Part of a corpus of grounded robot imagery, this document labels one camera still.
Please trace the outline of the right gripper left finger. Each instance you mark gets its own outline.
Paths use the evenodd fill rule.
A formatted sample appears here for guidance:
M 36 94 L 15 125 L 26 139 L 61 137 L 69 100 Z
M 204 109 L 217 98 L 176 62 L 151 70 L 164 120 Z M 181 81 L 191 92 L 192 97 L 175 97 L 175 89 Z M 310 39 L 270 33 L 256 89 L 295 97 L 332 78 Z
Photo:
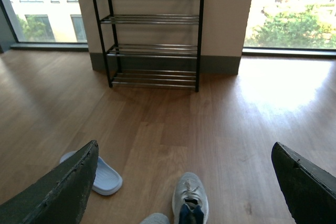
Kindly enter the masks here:
M 93 187 L 99 147 L 95 140 L 1 204 L 1 223 L 80 223 Z

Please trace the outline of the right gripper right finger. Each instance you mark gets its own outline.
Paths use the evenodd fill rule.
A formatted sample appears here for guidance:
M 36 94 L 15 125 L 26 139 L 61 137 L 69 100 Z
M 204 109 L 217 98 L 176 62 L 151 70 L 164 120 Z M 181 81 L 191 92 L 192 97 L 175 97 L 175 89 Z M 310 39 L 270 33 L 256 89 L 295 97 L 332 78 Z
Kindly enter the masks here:
M 334 176 L 279 142 L 271 160 L 295 223 L 335 223 Z

